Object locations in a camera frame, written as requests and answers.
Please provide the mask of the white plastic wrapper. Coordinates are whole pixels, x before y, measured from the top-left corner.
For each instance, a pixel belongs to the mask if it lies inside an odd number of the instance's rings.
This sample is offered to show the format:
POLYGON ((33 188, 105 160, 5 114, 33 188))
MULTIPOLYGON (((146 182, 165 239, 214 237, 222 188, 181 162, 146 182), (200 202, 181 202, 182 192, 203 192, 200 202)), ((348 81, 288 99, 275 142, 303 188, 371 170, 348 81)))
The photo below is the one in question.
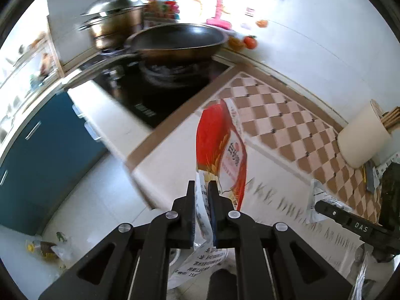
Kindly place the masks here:
POLYGON ((348 213, 353 212, 350 206, 335 196, 332 196, 319 180, 312 179, 306 207, 306 223, 314 224, 322 222, 328 218, 325 213, 332 216, 338 213, 338 210, 343 210, 348 213))

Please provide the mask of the red white food bag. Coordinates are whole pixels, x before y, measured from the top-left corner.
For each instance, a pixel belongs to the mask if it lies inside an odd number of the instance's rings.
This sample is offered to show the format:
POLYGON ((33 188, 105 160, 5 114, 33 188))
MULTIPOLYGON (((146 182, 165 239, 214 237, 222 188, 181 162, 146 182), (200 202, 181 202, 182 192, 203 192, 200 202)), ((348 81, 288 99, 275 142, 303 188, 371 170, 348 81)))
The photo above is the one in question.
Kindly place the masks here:
POLYGON ((207 106, 196 130, 194 251, 170 274, 167 288, 175 289, 227 258, 226 249, 213 246, 208 185, 241 209, 246 189, 247 152, 239 111, 231 99, 207 106))

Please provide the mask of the blue kitchen cabinets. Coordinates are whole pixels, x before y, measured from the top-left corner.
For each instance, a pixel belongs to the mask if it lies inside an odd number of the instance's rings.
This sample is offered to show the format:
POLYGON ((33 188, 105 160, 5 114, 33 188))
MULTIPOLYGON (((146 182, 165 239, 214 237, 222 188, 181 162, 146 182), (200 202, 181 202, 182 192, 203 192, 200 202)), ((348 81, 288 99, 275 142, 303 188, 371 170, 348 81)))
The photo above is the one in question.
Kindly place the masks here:
POLYGON ((82 177, 107 152, 73 110, 53 96, 18 135, 1 164, 1 225, 40 234, 82 177))

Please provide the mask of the person's black trouser legs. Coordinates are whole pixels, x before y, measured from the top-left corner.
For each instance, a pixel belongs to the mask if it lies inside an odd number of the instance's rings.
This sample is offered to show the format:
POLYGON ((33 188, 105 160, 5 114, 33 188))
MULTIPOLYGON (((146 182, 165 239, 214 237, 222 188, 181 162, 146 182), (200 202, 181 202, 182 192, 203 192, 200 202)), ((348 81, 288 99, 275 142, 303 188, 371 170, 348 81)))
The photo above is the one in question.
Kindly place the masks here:
POLYGON ((207 300, 237 300, 237 277, 227 269, 216 270, 209 279, 207 300))

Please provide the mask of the clear plastic bag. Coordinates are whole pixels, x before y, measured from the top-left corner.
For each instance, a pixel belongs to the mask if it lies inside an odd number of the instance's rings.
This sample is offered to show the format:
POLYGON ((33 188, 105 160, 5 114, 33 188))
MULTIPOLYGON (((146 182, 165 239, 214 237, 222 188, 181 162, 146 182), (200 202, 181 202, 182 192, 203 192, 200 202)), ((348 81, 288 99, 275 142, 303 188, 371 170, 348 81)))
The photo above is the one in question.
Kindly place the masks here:
POLYGON ((51 250, 65 264, 74 262, 75 260, 75 254, 70 244, 55 245, 51 247, 51 250))

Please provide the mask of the white chopstick holder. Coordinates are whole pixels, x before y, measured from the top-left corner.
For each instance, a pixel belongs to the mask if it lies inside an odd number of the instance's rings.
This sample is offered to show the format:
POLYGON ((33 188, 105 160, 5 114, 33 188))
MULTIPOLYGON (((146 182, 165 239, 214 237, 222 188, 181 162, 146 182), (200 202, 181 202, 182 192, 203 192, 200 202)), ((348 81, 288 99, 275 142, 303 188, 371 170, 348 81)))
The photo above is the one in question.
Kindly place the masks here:
POLYGON ((381 122, 383 110, 371 99, 369 103, 338 134, 338 148, 346 164, 362 167, 391 139, 381 122))

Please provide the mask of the checkered printed tablecloth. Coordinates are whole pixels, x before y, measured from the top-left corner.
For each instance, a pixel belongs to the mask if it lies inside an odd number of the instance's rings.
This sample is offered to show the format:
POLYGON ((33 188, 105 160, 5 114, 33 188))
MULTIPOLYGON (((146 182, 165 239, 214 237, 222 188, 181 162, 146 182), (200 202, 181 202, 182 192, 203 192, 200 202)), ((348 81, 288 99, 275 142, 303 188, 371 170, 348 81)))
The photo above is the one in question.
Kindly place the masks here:
POLYGON ((340 154, 337 132, 315 105, 272 75, 236 66, 169 116, 128 158, 149 203, 168 208, 196 174, 195 136, 204 109, 232 102, 243 127, 247 176, 242 211, 263 224, 285 222, 342 275, 361 242, 332 220, 310 220, 310 197, 328 197, 376 222, 378 194, 340 154))

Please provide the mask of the yellow cap oil bottle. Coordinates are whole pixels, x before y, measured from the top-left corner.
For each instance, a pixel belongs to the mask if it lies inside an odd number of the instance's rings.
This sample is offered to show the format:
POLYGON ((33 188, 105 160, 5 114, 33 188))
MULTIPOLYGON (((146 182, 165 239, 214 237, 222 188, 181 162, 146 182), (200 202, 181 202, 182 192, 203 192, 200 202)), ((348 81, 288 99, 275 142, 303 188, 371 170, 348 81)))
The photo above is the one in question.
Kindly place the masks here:
POLYGON ((26 242, 26 250, 32 254, 35 254, 45 260, 54 260, 58 256, 52 250, 55 247, 55 243, 47 242, 42 240, 32 240, 26 242))

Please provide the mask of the wooden chopsticks bundle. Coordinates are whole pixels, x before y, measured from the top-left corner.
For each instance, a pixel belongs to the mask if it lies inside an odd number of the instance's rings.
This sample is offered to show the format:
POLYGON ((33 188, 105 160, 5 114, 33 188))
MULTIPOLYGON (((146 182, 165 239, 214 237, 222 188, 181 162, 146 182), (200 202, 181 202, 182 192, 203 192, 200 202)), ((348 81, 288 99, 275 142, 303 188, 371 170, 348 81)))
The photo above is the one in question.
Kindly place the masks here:
POLYGON ((380 122, 388 132, 394 130, 400 122, 400 107, 397 106, 391 111, 384 113, 380 122))

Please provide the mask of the black gas stove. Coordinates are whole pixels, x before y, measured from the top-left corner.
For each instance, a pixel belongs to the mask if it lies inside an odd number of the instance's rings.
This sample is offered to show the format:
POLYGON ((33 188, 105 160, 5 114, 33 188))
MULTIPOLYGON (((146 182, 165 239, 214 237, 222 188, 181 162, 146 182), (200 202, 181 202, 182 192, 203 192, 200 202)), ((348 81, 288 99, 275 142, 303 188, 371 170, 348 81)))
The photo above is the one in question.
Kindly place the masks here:
POLYGON ((229 69, 213 57, 151 64, 133 54, 98 54, 79 65, 79 70, 102 61, 108 64, 98 70, 93 81, 152 128, 229 69))

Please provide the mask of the orange tomato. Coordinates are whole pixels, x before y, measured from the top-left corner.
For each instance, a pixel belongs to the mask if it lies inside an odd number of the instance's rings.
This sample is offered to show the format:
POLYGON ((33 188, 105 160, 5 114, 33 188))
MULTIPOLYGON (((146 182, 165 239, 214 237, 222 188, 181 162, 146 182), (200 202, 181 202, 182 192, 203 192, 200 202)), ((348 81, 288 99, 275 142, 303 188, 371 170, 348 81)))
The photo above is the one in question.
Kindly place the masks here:
POLYGON ((248 35, 243 38, 243 43, 248 50, 255 50, 258 46, 258 41, 253 35, 248 35))

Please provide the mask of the black wok pan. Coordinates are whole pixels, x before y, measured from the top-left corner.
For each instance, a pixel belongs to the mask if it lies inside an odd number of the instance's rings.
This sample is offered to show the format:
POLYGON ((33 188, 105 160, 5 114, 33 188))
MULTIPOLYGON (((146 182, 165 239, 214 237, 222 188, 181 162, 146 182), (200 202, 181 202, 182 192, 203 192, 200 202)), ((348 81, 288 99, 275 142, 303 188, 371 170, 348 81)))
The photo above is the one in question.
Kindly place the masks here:
POLYGON ((62 89, 76 88, 125 58, 156 63, 209 58, 220 50, 228 38, 224 31, 205 24, 175 23, 147 28, 131 35, 125 41, 122 52, 75 75, 62 84, 62 89))

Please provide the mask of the steel pot with lid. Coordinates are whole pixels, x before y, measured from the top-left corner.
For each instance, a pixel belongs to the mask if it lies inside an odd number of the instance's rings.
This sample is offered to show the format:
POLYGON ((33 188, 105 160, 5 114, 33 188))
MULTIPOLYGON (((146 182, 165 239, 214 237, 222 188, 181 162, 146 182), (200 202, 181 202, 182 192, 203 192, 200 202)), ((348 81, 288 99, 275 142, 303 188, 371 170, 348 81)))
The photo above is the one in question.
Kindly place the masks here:
POLYGON ((82 13, 91 16, 80 27, 87 31, 97 50, 122 48, 127 38, 144 28, 141 0, 97 0, 82 13))

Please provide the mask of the pink plastic toy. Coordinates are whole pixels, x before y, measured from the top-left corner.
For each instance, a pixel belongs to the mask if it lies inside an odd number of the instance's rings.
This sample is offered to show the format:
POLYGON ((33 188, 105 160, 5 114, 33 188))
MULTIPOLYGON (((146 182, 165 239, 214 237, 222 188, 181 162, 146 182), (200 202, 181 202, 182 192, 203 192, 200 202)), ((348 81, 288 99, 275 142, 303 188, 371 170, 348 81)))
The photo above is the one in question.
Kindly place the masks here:
POLYGON ((229 21, 222 19, 223 12, 224 12, 223 0, 217 0, 216 6, 215 6, 215 15, 214 15, 214 17, 207 19, 206 24, 210 25, 210 26, 219 27, 224 30, 231 30, 232 24, 229 21))

